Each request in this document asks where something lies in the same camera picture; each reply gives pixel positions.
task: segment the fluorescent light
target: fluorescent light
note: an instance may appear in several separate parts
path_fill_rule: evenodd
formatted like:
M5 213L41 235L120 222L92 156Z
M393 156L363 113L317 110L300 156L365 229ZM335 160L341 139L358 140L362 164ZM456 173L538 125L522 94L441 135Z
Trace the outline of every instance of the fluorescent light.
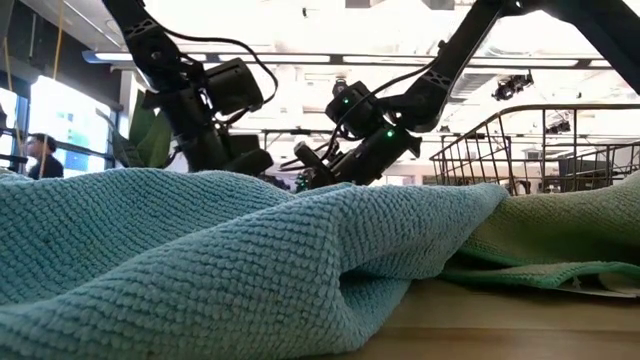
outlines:
M471 66L518 66L518 67L570 67L578 63L578 60L574 59L471 59L469 65Z
M207 61L207 55L187 54L197 61ZM133 61L130 53L96 53L95 57L103 61Z
M509 75L527 75L529 73L528 70L525 69L509 69L509 68L475 68L475 67L470 67L470 68L466 68L464 69L464 74L469 74L469 75L476 75L476 74L482 74L482 75L490 75L490 74L509 74Z
M424 65L433 60L433 56L345 56L346 63L371 63L371 64L416 64Z
M611 67L611 64L607 60L593 60L589 67Z
M240 58L246 62L255 62L252 55L220 55L220 61ZM268 63L328 63L329 55L260 55L260 60Z
M226 54L226 53L242 53L244 50L237 45L224 45L224 44L211 44L211 43L194 43L184 42L180 39L175 39L176 44L180 48L180 51L186 53L208 53L208 54ZM253 51L257 53L273 52L273 45L262 44L248 44Z
M129 53L96 53L95 56L104 61L133 61Z
M262 130L259 129L229 129L230 134L262 134Z

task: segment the window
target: window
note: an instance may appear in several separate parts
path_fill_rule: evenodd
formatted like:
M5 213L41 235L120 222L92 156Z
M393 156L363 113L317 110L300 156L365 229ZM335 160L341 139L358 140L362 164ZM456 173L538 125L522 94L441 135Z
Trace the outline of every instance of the window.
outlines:
M11 129L16 123L16 108L18 95L9 90L0 88L0 104L2 110L7 114L7 128ZM7 134L0 137L0 154L11 155L13 151L13 138ZM9 161L0 160L0 167L9 167Z
M64 166L64 177L66 178L104 171L105 159L99 156L63 149L58 149L53 156Z
M45 133L58 142L68 143L99 153L107 152L109 125L96 110L111 114L102 103L50 78L41 76L31 86L29 132ZM105 159L58 148L54 154L64 167L65 177L103 171ZM27 168L35 165L29 159Z

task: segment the green leaf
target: green leaf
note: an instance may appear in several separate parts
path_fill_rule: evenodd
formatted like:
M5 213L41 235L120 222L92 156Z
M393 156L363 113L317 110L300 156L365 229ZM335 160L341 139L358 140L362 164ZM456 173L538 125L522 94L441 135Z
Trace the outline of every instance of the green leaf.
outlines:
M136 149L140 158L151 168L164 168L171 146L171 127L161 112L154 120L151 129Z
M131 126L129 128L129 141L136 147L146 139L156 119L156 114L153 112L153 109L147 110L142 108L143 102L144 93L138 91L136 106L133 109Z
M113 147L113 157L122 166L126 168L145 167L136 147L117 131L111 131L111 146Z

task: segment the ceiling light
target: ceiling light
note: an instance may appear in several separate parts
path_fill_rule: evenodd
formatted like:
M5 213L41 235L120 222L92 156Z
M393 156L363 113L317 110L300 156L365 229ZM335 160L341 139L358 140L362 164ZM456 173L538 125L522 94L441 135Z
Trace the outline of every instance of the ceiling light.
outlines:
M433 60L434 56L345 56L344 62L346 63L370 63L374 64L416 64L423 65Z
M220 55L220 61L229 61L240 58L246 62L255 62L251 55ZM260 60L265 63L328 63L329 55L260 55Z
M589 63L589 67L611 67L607 60L593 60Z
M262 134L262 130L260 129L236 129L236 128L231 128L229 129L229 133L230 134L247 134L247 135L251 135L251 134Z
M469 61L469 65L471 66L517 66L517 67L525 67L525 68L535 68L535 67L568 67L577 65L578 60L574 59L535 59L535 58L509 58L509 59L501 59L501 58L482 58L482 59L471 59Z
M187 54L197 61L207 61L207 55ZM133 61L129 53L94 53L94 57L101 61Z

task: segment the teal towel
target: teal towel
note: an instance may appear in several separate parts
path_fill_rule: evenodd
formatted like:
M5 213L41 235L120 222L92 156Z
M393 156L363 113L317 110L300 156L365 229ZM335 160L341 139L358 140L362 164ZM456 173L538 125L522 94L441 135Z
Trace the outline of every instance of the teal towel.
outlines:
M640 297L639 199L640 171L604 189L508 198L442 276L474 285Z
M0 359L287 359L355 350L506 197L291 195L225 172L0 177Z

